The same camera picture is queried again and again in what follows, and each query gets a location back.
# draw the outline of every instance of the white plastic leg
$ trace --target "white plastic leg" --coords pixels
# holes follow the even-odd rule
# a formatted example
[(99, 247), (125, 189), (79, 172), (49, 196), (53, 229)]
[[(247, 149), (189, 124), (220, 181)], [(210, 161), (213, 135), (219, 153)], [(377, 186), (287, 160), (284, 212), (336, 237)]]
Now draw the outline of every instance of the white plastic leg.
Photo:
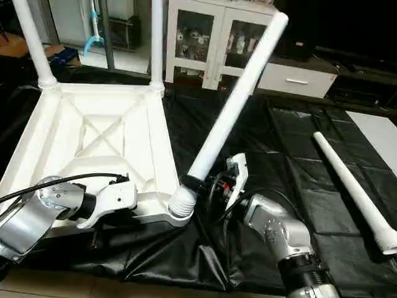
[(163, 83), (163, 0), (151, 2), (151, 82), (164, 95)]
[(324, 138), (323, 134), (321, 132), (315, 132), (314, 139), (317, 141), (335, 172), (340, 177), (356, 206), (360, 209), (362, 215), (370, 226), (375, 241), (382, 253), (384, 255), (393, 255), (397, 253), (397, 231), (393, 230), (386, 219), (382, 216), (371, 198), (368, 197), (368, 194), (354, 178), (353, 174)]
[(52, 87), (56, 85), (56, 78), (51, 72), (45, 56), (44, 48), (33, 21), (32, 13), (27, 0), (12, 0), (16, 13), (18, 15), (20, 26), (24, 32), (30, 56), (36, 67), (38, 74), (38, 86), (41, 88)]
[[(230, 94), (221, 114), (190, 168), (188, 172), (189, 176), (193, 176), (201, 181), (204, 181), (207, 177), (234, 123), (237, 121), (251, 90), (259, 79), (262, 70), (265, 68), (274, 47), (277, 45), (287, 22), (288, 17), (281, 12), (277, 12), (273, 16), (272, 22), (259, 41), (243, 74), (238, 79), (233, 92)], [(196, 201), (195, 194), (183, 185), (181, 188), (185, 190), (179, 189), (173, 195), (169, 202), (169, 210), (175, 216), (188, 217), (192, 215), (194, 209)]]

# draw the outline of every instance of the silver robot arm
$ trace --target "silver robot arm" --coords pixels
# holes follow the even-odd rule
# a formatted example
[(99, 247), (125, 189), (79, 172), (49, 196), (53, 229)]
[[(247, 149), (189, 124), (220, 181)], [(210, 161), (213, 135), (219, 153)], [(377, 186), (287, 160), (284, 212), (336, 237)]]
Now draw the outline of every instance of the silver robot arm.
[(281, 205), (260, 195), (242, 202), (244, 223), (269, 246), (288, 298), (338, 298), (339, 294), (316, 257), (305, 224)]
[[(59, 180), (50, 176), (38, 184)], [(77, 228), (93, 227), (104, 215), (136, 206), (131, 181), (105, 186), (94, 196), (85, 186), (59, 183), (24, 194), (0, 215), (0, 256), (20, 263), (47, 234), (55, 220), (77, 220)]]

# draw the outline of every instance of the black tarp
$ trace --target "black tarp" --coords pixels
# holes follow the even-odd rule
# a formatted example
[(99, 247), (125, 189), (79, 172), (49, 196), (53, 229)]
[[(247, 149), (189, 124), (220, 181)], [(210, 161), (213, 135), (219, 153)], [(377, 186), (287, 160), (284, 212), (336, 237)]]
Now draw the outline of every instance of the black tarp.
[[(134, 78), (92, 68), (59, 71), (57, 77), (74, 83), (136, 84)], [(2, 103), (6, 103), (2, 112), (7, 115), (0, 134), (2, 169), (39, 96), (28, 81), (20, 82), (24, 84), (3, 80), (0, 86)], [(196, 89), (167, 90), (166, 94), (164, 110), (177, 170), (182, 175), (225, 97)], [(312, 231), (313, 245), (328, 263), (344, 296), (397, 297), (395, 260), (380, 254), (351, 198), (322, 162), (311, 138), (315, 130), (324, 133), (397, 228), (397, 180), (344, 111), (304, 104), (285, 108), (254, 96), (211, 174), (223, 169), (226, 157), (245, 152), (249, 170), (246, 189), (267, 187), (288, 196)], [(293, 212), (278, 195), (263, 193)], [(120, 281), (284, 294), (270, 251), (255, 232), (234, 221), (225, 232), (224, 226), (208, 223), (202, 214), (198, 209), (184, 228), (166, 223), (134, 224), (99, 230), (95, 237), (84, 233), (44, 240), (21, 266), (84, 271)]]

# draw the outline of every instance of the metal pole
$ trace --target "metal pole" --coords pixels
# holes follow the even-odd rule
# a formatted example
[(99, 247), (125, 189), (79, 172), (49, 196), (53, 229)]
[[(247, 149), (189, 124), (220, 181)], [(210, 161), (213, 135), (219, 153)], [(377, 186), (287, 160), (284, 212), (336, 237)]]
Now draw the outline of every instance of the metal pole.
[(105, 40), (105, 53), (107, 68), (109, 70), (114, 70), (114, 57), (113, 57), (113, 47), (112, 39), (110, 36), (110, 23), (109, 23), (109, 10), (107, 8), (107, 0), (99, 0), (100, 5), (100, 16), (102, 20), (102, 25), (104, 26), (104, 40)]

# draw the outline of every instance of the cabinet drawer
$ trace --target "cabinet drawer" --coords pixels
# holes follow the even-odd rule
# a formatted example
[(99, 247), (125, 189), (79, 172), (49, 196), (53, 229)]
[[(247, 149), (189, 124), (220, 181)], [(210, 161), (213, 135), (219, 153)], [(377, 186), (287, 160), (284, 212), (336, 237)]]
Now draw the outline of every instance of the cabinet drawer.
[(323, 98), (335, 74), (269, 63), (258, 87), (267, 90)]

